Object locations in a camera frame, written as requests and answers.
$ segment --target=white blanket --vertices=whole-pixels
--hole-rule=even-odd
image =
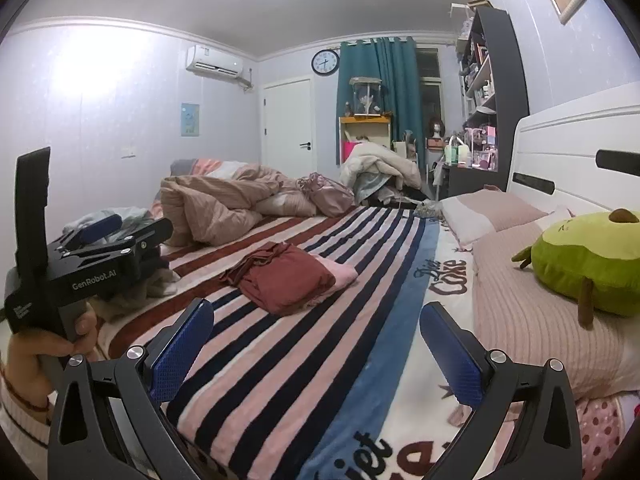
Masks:
[[[415,162],[402,158],[395,152],[375,142],[363,142],[354,147],[340,169],[340,182],[351,189],[360,173],[385,173],[396,177],[396,187],[404,184],[420,189],[420,170]]]

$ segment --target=white door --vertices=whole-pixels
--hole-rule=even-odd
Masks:
[[[264,90],[264,164],[291,178],[313,173],[311,81]]]

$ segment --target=human hand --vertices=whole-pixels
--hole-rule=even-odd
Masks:
[[[76,333],[82,337],[75,343],[38,328],[13,334],[9,339],[4,376],[15,393],[36,407],[46,408],[49,402],[47,397],[53,391],[53,386],[44,374],[38,355],[66,357],[82,354],[87,355],[89,360],[95,360],[92,354],[98,339],[96,324],[93,310],[82,314],[76,320]]]

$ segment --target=screw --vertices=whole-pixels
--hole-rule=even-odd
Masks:
[[[564,369],[564,365],[558,361],[558,359],[551,359],[551,361],[549,361],[549,366],[551,366],[556,372],[561,372]]]
[[[494,350],[489,354],[489,357],[491,358],[491,361],[493,361],[494,363],[502,364],[507,362],[507,354],[505,354],[501,350]]]
[[[76,354],[69,358],[69,366],[79,366],[83,360],[84,358],[80,354]]]
[[[132,346],[127,350],[127,357],[129,359],[139,359],[143,353],[145,353],[145,349],[142,346]]]

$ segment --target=teal curtain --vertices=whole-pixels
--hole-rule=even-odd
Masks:
[[[353,101],[349,81],[354,76],[382,79],[382,109],[393,112],[392,139],[404,140],[404,131],[411,130],[416,138],[418,165],[424,170],[424,136],[422,134],[422,104],[420,76],[415,54],[415,41],[407,38],[376,38],[370,43],[343,43],[340,46],[337,115],[344,116],[344,105]],[[340,164],[340,128],[338,125],[336,161]]]

